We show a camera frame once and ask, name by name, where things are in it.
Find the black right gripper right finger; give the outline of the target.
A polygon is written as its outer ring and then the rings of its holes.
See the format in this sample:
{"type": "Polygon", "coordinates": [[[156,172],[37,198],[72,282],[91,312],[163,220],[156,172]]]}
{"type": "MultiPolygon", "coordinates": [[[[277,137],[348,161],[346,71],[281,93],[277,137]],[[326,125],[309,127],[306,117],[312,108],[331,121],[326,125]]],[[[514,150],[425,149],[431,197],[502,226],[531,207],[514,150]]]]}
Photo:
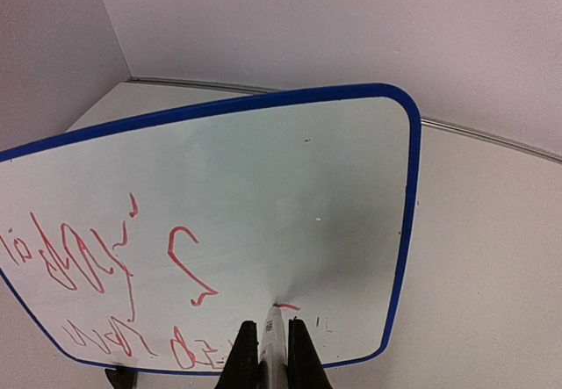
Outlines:
{"type": "Polygon", "coordinates": [[[289,320],[287,378],[290,389],[332,388],[301,319],[289,320]]]}

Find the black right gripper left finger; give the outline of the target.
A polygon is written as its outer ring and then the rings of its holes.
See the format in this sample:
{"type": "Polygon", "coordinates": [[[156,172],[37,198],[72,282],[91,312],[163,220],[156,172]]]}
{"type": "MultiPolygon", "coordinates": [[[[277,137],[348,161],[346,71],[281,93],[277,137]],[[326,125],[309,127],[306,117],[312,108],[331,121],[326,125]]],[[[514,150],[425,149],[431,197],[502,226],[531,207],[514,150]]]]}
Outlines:
{"type": "Polygon", "coordinates": [[[217,389],[256,389],[257,387],[257,325],[253,321],[244,321],[220,374],[217,389]]]}

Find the white marker pen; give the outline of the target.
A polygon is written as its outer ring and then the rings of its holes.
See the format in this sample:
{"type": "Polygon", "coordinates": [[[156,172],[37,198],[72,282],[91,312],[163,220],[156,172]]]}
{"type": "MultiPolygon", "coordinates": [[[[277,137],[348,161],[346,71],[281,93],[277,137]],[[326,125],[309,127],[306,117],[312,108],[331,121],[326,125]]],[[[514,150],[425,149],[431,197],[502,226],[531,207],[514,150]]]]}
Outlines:
{"type": "Polygon", "coordinates": [[[268,311],[259,348],[258,387],[288,389],[285,323],[278,305],[268,311]]]}

